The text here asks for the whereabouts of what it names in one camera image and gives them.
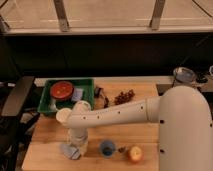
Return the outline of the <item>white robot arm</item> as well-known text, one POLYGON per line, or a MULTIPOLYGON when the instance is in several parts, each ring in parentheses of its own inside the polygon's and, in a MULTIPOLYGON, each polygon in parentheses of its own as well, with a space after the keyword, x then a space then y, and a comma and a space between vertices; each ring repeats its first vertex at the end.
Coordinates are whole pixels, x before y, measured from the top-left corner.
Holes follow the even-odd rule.
POLYGON ((86 101, 63 108, 57 120, 80 146, 90 127, 152 122, 159 124, 159 171, 213 171, 213 118, 196 89, 176 86, 163 95, 93 110, 86 101))

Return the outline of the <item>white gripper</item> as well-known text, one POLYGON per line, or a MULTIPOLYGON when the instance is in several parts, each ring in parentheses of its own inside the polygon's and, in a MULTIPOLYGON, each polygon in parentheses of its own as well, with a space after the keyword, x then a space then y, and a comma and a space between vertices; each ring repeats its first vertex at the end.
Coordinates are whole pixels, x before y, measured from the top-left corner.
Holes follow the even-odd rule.
POLYGON ((87 152, 88 142, 81 145, 74 145, 73 143, 70 143, 69 147, 71 148, 72 156, 84 156, 87 152))

